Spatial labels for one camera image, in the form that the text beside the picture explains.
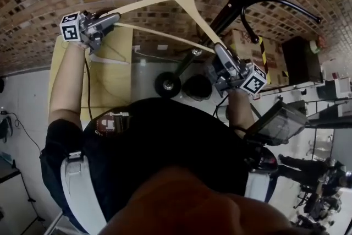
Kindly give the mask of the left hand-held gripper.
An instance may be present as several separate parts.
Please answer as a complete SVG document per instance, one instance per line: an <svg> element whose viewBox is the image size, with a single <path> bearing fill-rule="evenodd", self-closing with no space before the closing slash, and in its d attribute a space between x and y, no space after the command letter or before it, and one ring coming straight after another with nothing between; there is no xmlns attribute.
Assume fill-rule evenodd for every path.
<svg viewBox="0 0 352 235"><path fill-rule="evenodd" d="M63 41L81 42L90 49L92 54L100 49L104 35L112 32L114 24L119 20L119 13L112 13L98 19L97 13L83 10L65 15L59 27Z"/></svg>

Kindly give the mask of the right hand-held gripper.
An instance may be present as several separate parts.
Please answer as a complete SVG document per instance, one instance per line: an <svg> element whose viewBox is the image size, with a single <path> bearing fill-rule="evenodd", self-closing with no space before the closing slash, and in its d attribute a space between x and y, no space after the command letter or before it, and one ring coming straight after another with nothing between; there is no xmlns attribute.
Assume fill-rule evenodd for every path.
<svg viewBox="0 0 352 235"><path fill-rule="evenodd" d="M241 61L241 73L238 62L221 43L215 44L214 51L219 59L206 66L206 76L220 97L234 89L256 95L267 85L266 73L249 59Z"/></svg>

